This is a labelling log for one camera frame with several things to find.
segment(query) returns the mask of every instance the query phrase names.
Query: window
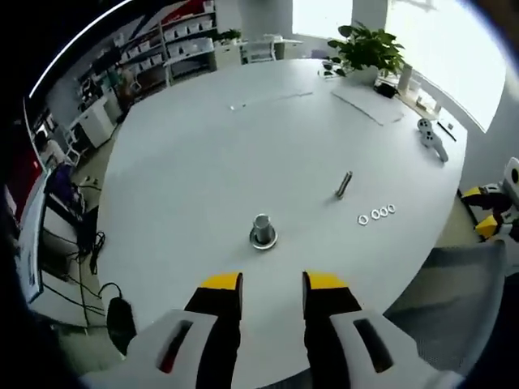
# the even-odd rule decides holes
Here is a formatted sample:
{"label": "window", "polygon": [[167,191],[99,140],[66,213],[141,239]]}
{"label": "window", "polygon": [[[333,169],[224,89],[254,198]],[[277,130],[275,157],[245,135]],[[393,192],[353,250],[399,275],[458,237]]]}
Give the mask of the window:
{"label": "window", "polygon": [[353,0],[294,0],[292,33],[344,39],[339,26],[351,24]]}
{"label": "window", "polygon": [[404,58],[487,131],[504,87],[506,64],[481,18],[455,0],[391,0],[386,31]]}

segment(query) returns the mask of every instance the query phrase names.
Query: shelf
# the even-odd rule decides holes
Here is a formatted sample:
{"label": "shelf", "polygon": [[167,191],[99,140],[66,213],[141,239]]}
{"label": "shelf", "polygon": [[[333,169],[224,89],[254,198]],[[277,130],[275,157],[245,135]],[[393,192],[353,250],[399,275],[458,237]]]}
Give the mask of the shelf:
{"label": "shelf", "polygon": [[193,14],[193,15],[187,15],[187,16],[184,16],[183,18],[179,18],[179,19],[175,19],[175,20],[171,20],[170,22],[166,23],[166,24],[162,24],[162,30],[164,31],[164,28],[169,28],[177,23],[181,23],[181,22],[185,22],[186,20],[189,20],[189,19],[194,19],[194,18],[198,18],[200,16],[207,16],[207,15],[212,15],[214,14],[215,11],[211,11],[211,12],[202,12],[201,14]]}
{"label": "shelf", "polygon": [[161,63],[156,63],[155,65],[152,65],[152,67],[149,67],[148,69],[144,69],[144,70],[140,71],[139,73],[136,74],[136,76],[137,76],[137,75],[142,75],[144,72],[146,72],[146,71],[150,71],[151,69],[154,69],[154,68],[156,68],[157,66],[162,65],[163,63],[164,63],[164,61],[162,61]]}
{"label": "shelf", "polygon": [[169,45],[170,43],[175,43],[175,42],[178,42],[178,41],[183,41],[184,39],[186,38],[190,38],[190,37],[193,37],[195,35],[199,35],[199,34],[202,34],[204,32],[211,32],[211,31],[214,31],[216,30],[217,28],[216,27],[212,27],[210,28],[209,30],[200,30],[198,32],[193,32],[191,34],[187,34],[185,36],[179,36],[178,38],[175,38],[173,39],[172,41],[164,41],[166,45]]}
{"label": "shelf", "polygon": [[200,51],[199,53],[193,53],[193,54],[187,54],[186,53],[186,54],[182,54],[182,55],[180,55],[178,57],[168,59],[166,62],[164,62],[164,64],[162,66],[166,67],[166,66],[169,66],[169,65],[173,65],[174,63],[184,61],[186,59],[191,59],[193,57],[198,57],[200,55],[209,54],[209,53],[213,53],[213,52],[214,52],[214,49],[210,49],[210,50]]}
{"label": "shelf", "polygon": [[158,49],[162,47],[162,43],[159,43],[157,45],[154,45],[154,46],[151,46],[149,49],[147,49],[146,51],[142,52],[142,53],[138,53],[137,55],[135,55],[134,57],[132,58],[128,58],[125,62],[121,62],[121,65],[126,65],[127,63],[130,63],[130,62],[134,62],[134,61],[137,61],[137,62],[140,62],[142,61],[144,58],[147,57],[147,55],[145,54],[148,54],[148,55],[155,55],[157,53],[151,53],[151,51],[155,50],[155,49]]}

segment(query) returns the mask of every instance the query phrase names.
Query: small white box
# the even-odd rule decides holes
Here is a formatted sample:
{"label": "small white box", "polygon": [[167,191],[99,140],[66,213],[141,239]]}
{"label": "small white box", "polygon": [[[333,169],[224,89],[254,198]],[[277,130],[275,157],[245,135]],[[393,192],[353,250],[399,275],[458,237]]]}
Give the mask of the small white box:
{"label": "small white box", "polygon": [[175,30],[177,31],[178,36],[186,36],[187,35],[187,26],[185,24],[179,24]]}
{"label": "small white box", "polygon": [[196,34],[197,32],[200,32],[200,23],[198,21],[190,22],[187,25],[187,28],[189,29],[190,34]]}
{"label": "small white box", "polygon": [[143,68],[143,71],[149,69],[150,67],[152,67],[152,60],[150,58],[148,58],[146,61],[142,61],[140,63],[140,66]]}
{"label": "small white box", "polygon": [[196,41],[185,41],[182,42],[182,50],[187,54],[194,54],[199,52],[199,47]]}
{"label": "small white box", "polygon": [[205,13],[214,12],[214,1],[213,0],[204,2],[204,12]]}
{"label": "small white box", "polygon": [[158,65],[159,63],[162,63],[162,54],[157,54],[152,57],[153,65]]}
{"label": "small white box", "polygon": [[210,30],[212,28],[212,19],[204,20],[200,23],[202,30]]}
{"label": "small white box", "polygon": [[150,47],[152,46],[149,44],[149,41],[145,41],[139,45],[139,50],[141,53],[145,53],[150,49]]}
{"label": "small white box", "polygon": [[168,53],[171,58],[176,58],[180,55],[180,45],[169,45]]}
{"label": "small white box", "polygon": [[134,47],[133,49],[128,50],[128,55],[130,58],[136,57],[140,54],[139,47]]}
{"label": "small white box", "polygon": [[164,32],[164,39],[166,42],[174,41],[175,40],[175,30],[173,28],[170,28],[166,32]]}

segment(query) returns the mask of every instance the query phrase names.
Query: metal cylinder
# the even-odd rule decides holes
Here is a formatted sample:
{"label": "metal cylinder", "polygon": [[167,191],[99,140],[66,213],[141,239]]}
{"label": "metal cylinder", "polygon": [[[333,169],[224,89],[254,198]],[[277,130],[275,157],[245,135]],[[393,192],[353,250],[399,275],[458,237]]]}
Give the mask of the metal cylinder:
{"label": "metal cylinder", "polygon": [[339,186],[339,189],[335,192],[335,195],[339,198],[339,199],[342,199],[342,196],[344,196],[344,192],[346,192],[346,187],[348,186],[348,184],[350,183],[351,181],[351,178],[354,176],[354,173],[349,171],[348,173],[346,173],[346,175],[344,176],[344,179],[342,180],[341,182],[341,186]]}
{"label": "metal cylinder", "polygon": [[262,245],[272,242],[275,236],[274,228],[270,224],[270,217],[265,214],[258,215],[252,223],[255,239]]}

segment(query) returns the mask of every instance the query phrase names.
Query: table surface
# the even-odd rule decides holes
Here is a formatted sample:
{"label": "table surface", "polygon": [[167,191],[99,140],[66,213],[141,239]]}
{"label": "table surface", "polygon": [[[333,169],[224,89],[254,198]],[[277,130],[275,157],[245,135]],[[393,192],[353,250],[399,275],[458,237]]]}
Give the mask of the table surface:
{"label": "table surface", "polygon": [[[319,60],[267,62],[167,88],[132,107],[106,171],[99,279],[120,285],[139,330],[182,309],[209,276],[243,272],[233,387],[308,367],[303,270],[334,272],[363,307],[389,308],[434,247],[461,178],[465,129],[456,143],[436,131],[443,164],[419,142],[413,110],[388,100],[405,116],[380,126],[334,96],[345,80],[320,69]],[[357,223],[390,203],[394,215]],[[248,241],[262,212],[279,233],[267,252]]]}
{"label": "table surface", "polygon": [[32,302],[43,291],[41,270],[38,266],[38,244],[45,216],[45,188],[49,176],[50,173],[43,172],[34,182],[20,223],[16,268],[27,303]]}

